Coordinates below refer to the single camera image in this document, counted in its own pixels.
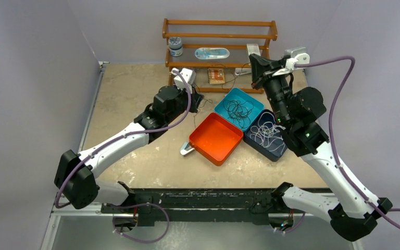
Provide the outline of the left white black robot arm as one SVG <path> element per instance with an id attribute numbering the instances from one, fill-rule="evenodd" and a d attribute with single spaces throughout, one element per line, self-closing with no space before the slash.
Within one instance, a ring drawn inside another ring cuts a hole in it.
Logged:
<path id="1" fill-rule="evenodd" d="M 163 86 L 153 102 L 123 130 L 90 149 L 64 152 L 54 179 L 59 189 L 55 207 L 82 209 L 99 202 L 112 204 L 121 213 L 130 212 L 134 208 L 131 189 L 121 181 L 102 183 L 97 178 L 122 157 L 177 126 L 188 113 L 197 113 L 203 98 L 196 89 Z"/>

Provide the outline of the orange tray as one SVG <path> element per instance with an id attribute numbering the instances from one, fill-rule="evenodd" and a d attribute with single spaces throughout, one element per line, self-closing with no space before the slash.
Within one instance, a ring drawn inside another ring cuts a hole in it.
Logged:
<path id="1" fill-rule="evenodd" d="M 209 114 L 189 136 L 189 144 L 216 166 L 222 166 L 243 139 L 243 131 L 219 114 Z"/>

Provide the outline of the light blue tray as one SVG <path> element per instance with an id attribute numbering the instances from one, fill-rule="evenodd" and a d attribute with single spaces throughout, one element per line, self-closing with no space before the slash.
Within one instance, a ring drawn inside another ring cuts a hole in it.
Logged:
<path id="1" fill-rule="evenodd" d="M 233 88 L 215 106 L 214 112 L 245 132 L 264 109 L 262 102 L 240 89 Z"/>

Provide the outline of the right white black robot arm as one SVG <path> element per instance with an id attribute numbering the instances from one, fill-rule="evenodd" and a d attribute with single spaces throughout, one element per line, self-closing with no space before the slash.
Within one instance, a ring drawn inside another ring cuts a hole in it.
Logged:
<path id="1" fill-rule="evenodd" d="M 276 124 L 283 128 L 284 143 L 313 168 L 334 194 L 329 198 L 284 182 L 272 192 L 273 208 L 279 212 L 297 209 L 319 217 L 351 242 L 370 234 L 392 203 L 370 192 L 339 158 L 333 134 L 326 133 L 317 123 L 326 112 L 322 94 L 313 87 L 293 92 L 285 79 L 298 68 L 312 67 L 309 55 L 299 53 L 271 60 L 251 54 L 249 61 L 252 88 L 265 91 Z"/>

